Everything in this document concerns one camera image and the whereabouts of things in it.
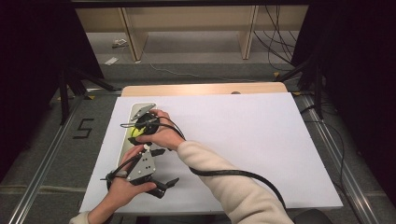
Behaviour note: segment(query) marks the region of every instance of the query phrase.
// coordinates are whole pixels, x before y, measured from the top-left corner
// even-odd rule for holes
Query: finger
[[[141,184],[141,185],[134,186],[134,189],[138,193],[147,192],[147,191],[155,189],[155,188],[157,188],[157,185],[155,185],[152,182],[147,182],[147,183],[144,183],[144,184]]]
[[[160,117],[160,123],[168,124],[168,125],[173,125],[171,121],[169,121],[170,117],[169,114],[160,110],[160,109],[151,109],[150,113],[156,115],[157,117]]]
[[[147,142],[152,142],[152,135],[140,135],[136,137],[136,141],[139,143],[147,143]]]
[[[127,152],[125,152],[125,154],[122,157],[121,163],[124,163],[125,161],[131,159],[132,157],[137,155],[137,153],[139,153],[142,150],[143,150],[142,145],[132,147]]]

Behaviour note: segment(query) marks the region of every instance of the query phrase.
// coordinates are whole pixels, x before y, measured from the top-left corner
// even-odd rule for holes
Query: black panel
[[[0,27],[3,179],[49,108],[64,67],[73,65],[93,76],[103,75],[73,8],[1,2]]]
[[[326,74],[356,145],[396,204],[396,62],[394,8],[358,3]]]
[[[336,6],[335,1],[328,5],[309,6],[295,45],[291,64],[297,66],[308,60],[323,34],[326,24],[336,10]]]

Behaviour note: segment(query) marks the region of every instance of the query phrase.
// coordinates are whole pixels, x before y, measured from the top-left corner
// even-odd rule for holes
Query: beige sleeve
[[[69,224],[90,224],[88,221],[88,214],[90,212],[83,212],[78,214],[78,216],[70,219]]]
[[[177,155],[186,165],[200,171],[238,169],[210,148],[192,141],[180,144]],[[219,200],[232,223],[292,223],[281,202],[249,177],[200,178]]]

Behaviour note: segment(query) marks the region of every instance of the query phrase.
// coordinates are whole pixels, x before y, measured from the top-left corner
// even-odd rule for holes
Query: metal rail
[[[30,208],[32,207],[32,204],[35,200],[35,196],[37,195],[41,184],[43,183],[51,165],[52,162],[57,155],[59,148],[61,147],[61,144],[64,140],[65,133],[67,132],[70,123],[73,121],[74,115],[76,113],[76,110],[78,106],[81,104],[84,96],[77,96],[74,101],[73,105],[71,108],[71,113],[68,119],[65,121],[63,125],[59,128],[58,132],[56,133],[54,139],[52,140],[51,145],[49,146],[49,149],[44,156],[43,161],[40,163],[40,166],[38,167],[37,171],[35,172],[35,175],[30,182],[29,186],[27,187],[26,191],[24,192],[20,202],[16,206],[14,213],[11,216],[10,221],[8,222],[9,224],[17,224],[17,223],[23,223],[25,220]]]
[[[304,104],[306,106],[310,106],[313,103],[314,102],[311,98],[304,96]],[[309,110],[309,115],[311,116],[313,121],[321,122],[318,115],[313,110]],[[334,139],[332,138],[332,135],[329,132],[329,129],[326,127],[326,125],[320,125],[316,123],[316,127],[318,129],[320,136],[322,137],[323,142],[325,143],[326,148],[329,150],[330,155],[332,156],[335,166],[337,167],[338,171],[341,172],[341,164],[342,164],[341,162],[343,161],[342,149],[340,149],[335,144]],[[345,160],[343,167],[344,167],[342,173],[344,180],[343,182],[346,186],[346,189],[350,193],[350,197],[352,198],[355,204],[355,208],[357,209],[360,215],[361,221],[367,224],[379,223],[378,219],[375,216],[373,207],[370,205],[369,201],[364,196],[361,187],[359,186],[357,180],[350,171],[347,162]]]

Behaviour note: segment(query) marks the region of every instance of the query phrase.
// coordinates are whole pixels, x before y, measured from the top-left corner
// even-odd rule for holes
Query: yellow component
[[[143,127],[141,129],[137,129],[136,127],[133,127],[132,132],[131,132],[131,137],[137,137],[137,136],[141,135],[145,130],[146,130],[146,127]]]

